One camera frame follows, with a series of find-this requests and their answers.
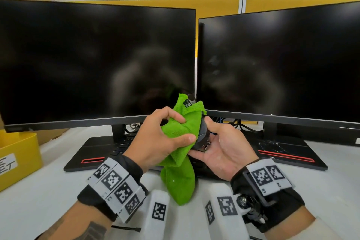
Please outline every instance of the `forearm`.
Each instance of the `forearm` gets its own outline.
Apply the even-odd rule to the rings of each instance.
[[[314,221],[315,217],[305,206],[302,206],[283,222],[267,231],[265,236],[267,240],[286,240],[307,229]]]
[[[102,240],[111,224],[97,208],[77,201],[38,240]]]

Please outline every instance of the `yellow container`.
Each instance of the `yellow container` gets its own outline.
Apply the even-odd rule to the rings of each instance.
[[[43,165],[36,133],[0,130],[0,191]]]

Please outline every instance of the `white desk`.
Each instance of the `white desk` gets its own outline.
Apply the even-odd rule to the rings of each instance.
[[[0,239],[32,240],[44,232],[76,201],[91,171],[65,173],[63,167],[89,137],[111,134],[110,126],[75,128],[41,146],[44,166],[0,192]],[[360,148],[308,142],[329,166],[326,172],[281,165],[308,209],[320,216],[344,240],[360,239]],[[148,190],[165,190],[156,172],[143,175]],[[171,200],[166,240],[208,240],[199,180],[191,201]],[[249,228],[250,235],[261,234]],[[111,229],[106,239],[137,239],[137,232]]]

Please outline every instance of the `monitor base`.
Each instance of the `monitor base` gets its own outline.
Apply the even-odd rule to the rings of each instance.
[[[124,124],[112,125],[112,136],[89,138],[65,165],[65,172],[93,170],[100,166],[124,138]]]
[[[315,170],[328,169],[303,139],[277,135],[276,123],[264,123],[263,132],[243,133],[259,158],[272,158],[277,163]]]

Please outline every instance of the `white sleeve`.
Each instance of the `white sleeve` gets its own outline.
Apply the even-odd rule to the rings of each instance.
[[[289,240],[342,240],[328,225],[320,218],[316,218],[313,224],[303,230],[298,235],[291,237]]]

